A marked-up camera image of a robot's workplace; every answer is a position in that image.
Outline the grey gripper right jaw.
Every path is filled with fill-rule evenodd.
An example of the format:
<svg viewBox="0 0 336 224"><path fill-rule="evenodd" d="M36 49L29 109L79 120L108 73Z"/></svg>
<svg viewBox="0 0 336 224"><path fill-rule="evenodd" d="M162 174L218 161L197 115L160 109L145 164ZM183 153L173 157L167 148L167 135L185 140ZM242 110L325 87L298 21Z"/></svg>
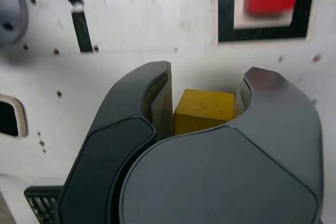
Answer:
<svg viewBox="0 0 336 224"><path fill-rule="evenodd" d="M322 127L312 101L260 68L240 90L238 117L159 141L136 160L121 223L320 223Z"/></svg>

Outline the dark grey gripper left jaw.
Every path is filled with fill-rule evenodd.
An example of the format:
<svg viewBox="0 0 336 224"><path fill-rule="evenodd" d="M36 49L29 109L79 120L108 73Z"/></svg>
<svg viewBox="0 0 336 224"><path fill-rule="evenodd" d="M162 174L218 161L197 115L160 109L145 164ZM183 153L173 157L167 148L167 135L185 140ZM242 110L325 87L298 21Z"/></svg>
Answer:
<svg viewBox="0 0 336 224"><path fill-rule="evenodd" d="M167 61L146 63L105 96L63 186L59 223L118 223L123 181L149 147L173 135Z"/></svg>

